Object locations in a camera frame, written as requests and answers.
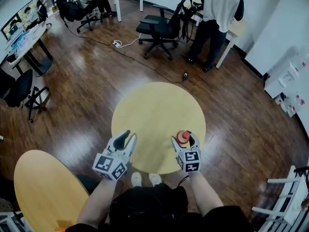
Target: black backpack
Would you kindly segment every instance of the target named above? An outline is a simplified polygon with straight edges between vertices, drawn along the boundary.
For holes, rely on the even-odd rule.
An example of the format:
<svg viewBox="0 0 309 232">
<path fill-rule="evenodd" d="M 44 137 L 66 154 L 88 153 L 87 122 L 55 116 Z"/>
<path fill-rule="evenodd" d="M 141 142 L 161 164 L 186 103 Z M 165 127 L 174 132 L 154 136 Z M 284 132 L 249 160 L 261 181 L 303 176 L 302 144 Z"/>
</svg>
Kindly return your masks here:
<svg viewBox="0 0 309 232">
<path fill-rule="evenodd" d="M 68 21 L 80 21 L 87 14 L 86 11 L 80 9 L 75 2 L 68 2 L 67 0 L 56 0 L 59 14 L 62 20 L 66 18 Z"/>
</svg>

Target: bottle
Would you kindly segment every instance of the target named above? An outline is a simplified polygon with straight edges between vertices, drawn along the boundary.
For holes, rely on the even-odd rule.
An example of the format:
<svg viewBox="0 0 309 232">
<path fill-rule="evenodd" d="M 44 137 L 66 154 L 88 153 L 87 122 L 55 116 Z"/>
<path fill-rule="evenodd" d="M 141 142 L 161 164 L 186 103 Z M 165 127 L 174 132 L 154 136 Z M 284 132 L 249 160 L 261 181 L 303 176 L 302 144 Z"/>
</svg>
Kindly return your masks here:
<svg viewBox="0 0 309 232">
<path fill-rule="evenodd" d="M 176 141 L 181 145 L 186 144 L 187 142 L 189 142 L 189 140 L 190 140 L 190 133 L 186 130 L 185 131 L 181 130 L 176 135 Z"/>
</svg>

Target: black office chair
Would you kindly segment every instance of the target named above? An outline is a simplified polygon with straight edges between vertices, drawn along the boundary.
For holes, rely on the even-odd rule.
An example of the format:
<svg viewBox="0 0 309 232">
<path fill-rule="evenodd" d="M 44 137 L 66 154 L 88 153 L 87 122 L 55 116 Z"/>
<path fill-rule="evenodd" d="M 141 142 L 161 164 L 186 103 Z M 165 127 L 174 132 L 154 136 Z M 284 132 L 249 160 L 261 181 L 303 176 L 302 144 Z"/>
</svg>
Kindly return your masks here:
<svg viewBox="0 0 309 232">
<path fill-rule="evenodd" d="M 92 21 L 100 21 L 103 22 L 102 18 L 97 18 L 96 16 L 89 17 L 88 10 L 82 9 L 78 2 L 68 2 L 67 0 L 56 0 L 56 5 L 59 9 L 59 14 L 61 19 L 64 21 L 66 27 L 68 27 L 65 18 L 68 21 L 81 21 L 81 25 L 76 29 L 77 32 L 81 32 L 80 28 L 84 25 L 88 24 L 89 30 L 92 31 L 92 27 L 90 22 Z"/>
<path fill-rule="evenodd" d="M 39 16 L 41 18 L 41 22 L 46 21 L 46 19 L 48 18 L 47 9 L 45 5 L 41 2 L 41 0 L 37 1 L 37 8 L 38 8 Z"/>
<path fill-rule="evenodd" d="M 136 31 L 143 34 L 152 36 L 152 39 L 140 39 L 139 44 L 145 42 L 153 42 L 144 54 L 144 59 L 148 59 L 147 54 L 156 46 L 159 45 L 169 55 L 169 60 L 173 57 L 165 47 L 163 43 L 173 43 L 174 47 L 177 48 L 178 41 L 176 38 L 179 36 L 180 31 L 180 11 L 183 8 L 183 4 L 186 0 L 181 0 L 178 4 L 171 19 L 167 19 L 164 16 L 164 10 L 168 10 L 167 7 L 160 5 L 153 5 L 153 7 L 160 9 L 161 16 L 148 15 L 140 21 Z"/>
<path fill-rule="evenodd" d="M 0 68 L 0 98 L 4 99 L 10 107 L 19 107 L 20 103 L 28 97 L 29 100 L 25 103 L 25 106 L 29 108 L 28 120 L 31 123 L 33 123 L 33 119 L 31 118 L 33 109 L 39 108 L 40 110 L 46 111 L 46 107 L 40 105 L 36 99 L 40 97 L 44 90 L 49 91 L 48 87 L 44 87 L 41 90 L 34 87 L 30 95 L 32 76 L 33 71 L 27 70 L 15 81 L 12 76 Z"/>
</svg>

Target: person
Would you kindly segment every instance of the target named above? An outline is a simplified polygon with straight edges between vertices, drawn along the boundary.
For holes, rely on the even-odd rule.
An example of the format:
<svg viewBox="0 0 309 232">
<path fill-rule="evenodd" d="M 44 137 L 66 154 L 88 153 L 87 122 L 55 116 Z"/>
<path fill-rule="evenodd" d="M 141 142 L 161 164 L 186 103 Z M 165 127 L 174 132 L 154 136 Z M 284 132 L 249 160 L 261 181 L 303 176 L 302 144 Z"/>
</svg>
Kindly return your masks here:
<svg viewBox="0 0 309 232">
<path fill-rule="evenodd" d="M 155 229 L 203 226 L 206 231 L 253 232 L 242 210 L 238 206 L 224 206 L 200 171 L 189 173 L 199 214 L 188 213 L 188 198 L 182 186 L 171 189 L 158 174 L 149 174 L 149 179 L 153 187 L 142 187 L 140 173 L 133 173 L 133 188 L 113 201 L 117 182 L 102 179 L 84 204 L 77 224 L 66 232 L 111 231 L 119 227 L 145 229 L 145 226 Z M 108 213 L 110 223 L 104 224 Z"/>
<path fill-rule="evenodd" d="M 86 9 L 88 13 L 91 13 L 93 9 L 98 7 L 101 13 L 101 18 L 115 15 L 115 13 L 112 12 L 108 0 L 78 0 L 78 3 L 80 7 Z"/>
<path fill-rule="evenodd" d="M 203 71 L 208 72 L 214 67 L 233 17 L 237 21 L 243 18 L 244 2 L 243 0 L 202 0 L 202 3 L 204 4 L 203 21 L 197 28 L 187 62 L 196 61 L 204 43 L 210 37 L 210 50 L 203 67 Z"/>
<path fill-rule="evenodd" d="M 26 30 L 29 30 L 35 27 L 37 24 L 41 23 L 40 15 L 36 9 L 31 9 L 30 7 L 27 7 L 25 9 L 25 14 L 27 15 L 27 22 L 30 23 L 30 25 L 27 26 Z"/>
</svg>

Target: wooden table top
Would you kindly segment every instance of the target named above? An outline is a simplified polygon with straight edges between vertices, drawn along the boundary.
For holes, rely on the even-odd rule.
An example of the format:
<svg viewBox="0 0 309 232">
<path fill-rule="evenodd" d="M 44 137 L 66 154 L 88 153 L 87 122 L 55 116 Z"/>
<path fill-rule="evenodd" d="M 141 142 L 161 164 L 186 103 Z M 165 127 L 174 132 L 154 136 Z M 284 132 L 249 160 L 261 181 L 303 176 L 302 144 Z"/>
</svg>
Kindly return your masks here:
<svg viewBox="0 0 309 232">
<path fill-rule="evenodd" d="M 180 170 L 171 136 L 189 130 L 203 145 L 206 123 L 202 109 L 187 91 L 168 83 L 148 83 L 124 97 L 115 109 L 112 135 L 125 130 L 137 135 L 133 167 L 168 174 Z"/>
<path fill-rule="evenodd" d="M 39 150 L 28 151 L 18 160 L 14 188 L 19 207 L 35 232 L 74 225 L 89 196 L 60 161 Z"/>
<path fill-rule="evenodd" d="M 194 2 L 201 3 L 201 0 L 195 0 Z M 190 8 L 191 7 L 190 1 L 187 0 L 184 3 L 184 6 L 186 8 Z M 202 10 L 197 11 L 196 15 L 200 18 L 203 18 L 204 12 Z M 230 25 L 230 27 L 228 29 L 228 33 L 235 35 L 237 37 L 241 37 L 243 35 L 244 31 L 246 30 L 246 28 L 247 28 L 247 22 L 244 19 L 242 19 L 240 21 L 234 20 L 233 23 Z"/>
</svg>

